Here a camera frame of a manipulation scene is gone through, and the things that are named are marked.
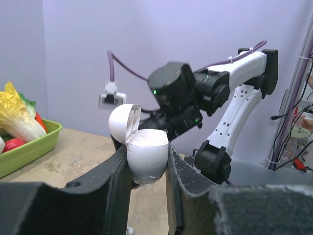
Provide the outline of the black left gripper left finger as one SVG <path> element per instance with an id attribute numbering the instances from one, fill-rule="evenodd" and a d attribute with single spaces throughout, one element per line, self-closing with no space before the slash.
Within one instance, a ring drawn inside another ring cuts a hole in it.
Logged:
<path id="1" fill-rule="evenodd" d="M 42 182 L 1 183 L 0 232 L 124 235 L 131 187 L 126 147 L 64 188 Z"/>

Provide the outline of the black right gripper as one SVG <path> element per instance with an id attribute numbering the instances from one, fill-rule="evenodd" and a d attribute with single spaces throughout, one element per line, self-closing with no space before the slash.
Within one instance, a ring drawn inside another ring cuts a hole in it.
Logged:
<path id="1" fill-rule="evenodd" d="M 188 107 L 181 113 L 170 115 L 159 109 L 156 111 L 143 111 L 150 116 L 139 122 L 139 130 L 141 129 L 157 129 L 166 132 L 168 140 L 172 141 L 178 136 L 184 134 L 188 130 L 197 126 L 202 128 L 202 114 L 196 107 Z"/>

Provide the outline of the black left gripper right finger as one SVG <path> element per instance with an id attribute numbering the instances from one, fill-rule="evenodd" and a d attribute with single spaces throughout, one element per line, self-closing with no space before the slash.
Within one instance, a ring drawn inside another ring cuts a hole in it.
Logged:
<path id="1" fill-rule="evenodd" d="M 313 188 L 220 186 L 170 146 L 167 211 L 171 235 L 310 235 Z"/>

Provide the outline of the white earbud charging case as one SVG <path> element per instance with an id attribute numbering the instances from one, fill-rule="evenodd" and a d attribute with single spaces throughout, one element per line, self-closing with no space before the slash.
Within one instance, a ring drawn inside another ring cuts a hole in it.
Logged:
<path id="1" fill-rule="evenodd" d="M 159 180 L 168 162 L 169 140 L 163 130 L 139 129 L 141 106 L 122 104 L 109 117 L 112 137 L 127 149 L 127 163 L 133 181 L 151 185 Z"/>

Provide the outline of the white earbud one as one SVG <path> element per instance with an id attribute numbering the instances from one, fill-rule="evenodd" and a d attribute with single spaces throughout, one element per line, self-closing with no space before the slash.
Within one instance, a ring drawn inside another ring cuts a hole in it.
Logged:
<path id="1" fill-rule="evenodd" d="M 131 227 L 127 227 L 127 234 L 128 235 L 134 235 L 134 229 Z"/>

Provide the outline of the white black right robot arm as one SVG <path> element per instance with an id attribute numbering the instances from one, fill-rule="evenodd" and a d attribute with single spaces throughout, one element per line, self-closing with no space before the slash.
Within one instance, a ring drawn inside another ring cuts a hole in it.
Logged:
<path id="1" fill-rule="evenodd" d="M 192 71 L 188 63 L 168 62 L 148 77 L 159 109 L 140 122 L 140 129 L 166 132 L 172 141 L 193 127 L 202 127 L 202 111 L 212 116 L 226 102 L 228 109 L 201 144 L 194 166 L 216 184 L 228 180 L 236 140 L 253 109 L 271 95 L 278 80 L 278 50 L 241 48 L 238 55 Z"/>

